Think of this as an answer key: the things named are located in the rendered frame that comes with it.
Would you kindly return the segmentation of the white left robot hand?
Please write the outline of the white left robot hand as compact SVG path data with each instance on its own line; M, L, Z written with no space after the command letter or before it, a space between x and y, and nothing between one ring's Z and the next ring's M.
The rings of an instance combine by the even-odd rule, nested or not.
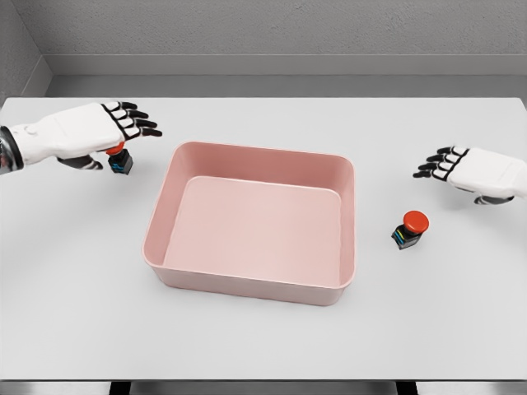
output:
M112 150L138 137L161 137L157 123L134 103L112 101L67 109L51 116L53 155L77 170L101 170L91 154Z

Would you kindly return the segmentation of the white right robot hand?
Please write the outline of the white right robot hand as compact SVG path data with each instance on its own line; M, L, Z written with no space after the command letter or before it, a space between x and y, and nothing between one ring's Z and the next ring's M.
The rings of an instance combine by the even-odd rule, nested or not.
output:
M443 147L419 165L415 179L437 179L469 193L478 205L527 201L527 162L477 147Z

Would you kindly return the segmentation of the pink plastic basket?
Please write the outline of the pink plastic basket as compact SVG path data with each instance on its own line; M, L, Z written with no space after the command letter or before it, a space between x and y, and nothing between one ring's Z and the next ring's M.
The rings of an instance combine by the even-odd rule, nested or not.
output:
M185 142L142 255L167 286L335 304L356 271L355 181L342 156Z

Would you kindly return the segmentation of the white table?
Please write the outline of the white table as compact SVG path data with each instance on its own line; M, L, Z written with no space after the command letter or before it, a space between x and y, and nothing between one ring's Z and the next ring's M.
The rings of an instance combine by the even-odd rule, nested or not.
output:
M0 379L527 379L527 203L414 179L443 146L527 158L517 98L166 98L130 175L47 160L0 177ZM356 169L357 269L329 307L178 290L142 241L186 141ZM430 225L391 235L407 211Z

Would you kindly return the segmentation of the red button industrial switch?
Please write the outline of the red button industrial switch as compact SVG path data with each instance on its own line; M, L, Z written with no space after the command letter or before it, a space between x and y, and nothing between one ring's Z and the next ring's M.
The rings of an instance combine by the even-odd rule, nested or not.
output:
M124 142L110 148L105 153L109 156L108 163L115 174L128 175L130 173L133 167L133 158L124 147Z
M407 211L403 222L393 231L391 237L399 250L414 246L430 225L428 217L421 211Z

